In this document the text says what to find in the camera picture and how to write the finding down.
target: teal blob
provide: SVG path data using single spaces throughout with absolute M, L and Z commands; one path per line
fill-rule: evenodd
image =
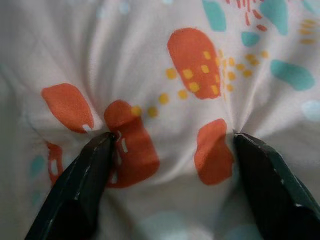
M 166 211 L 140 221 L 133 229 L 132 239 L 188 240 L 188 232 L 179 214 Z
M 320 1 L 319 0 L 304 0 L 302 1 L 305 9 L 313 14 L 320 15 Z
M 202 4 L 211 29 L 216 32 L 225 32 L 227 29 L 226 17 L 219 3 L 202 0 Z
M 30 165 L 30 176 L 36 177 L 45 167 L 45 159 L 41 155 L 37 155 Z
M 307 101 L 302 104 L 305 117 L 312 122 L 320 122 L 320 101 Z
M 288 34 L 288 10 L 285 0 L 264 0 L 260 4 L 260 11 L 281 35 Z
M 246 47 L 252 47 L 259 42 L 260 36 L 255 32 L 243 31 L 241 33 L 241 40 Z
M 263 240 L 263 238 L 256 225 L 246 224 L 229 231 L 223 240 Z
M 276 78 L 290 84 L 297 91 L 308 90 L 315 85 L 311 73 L 302 66 L 272 60 L 270 70 Z

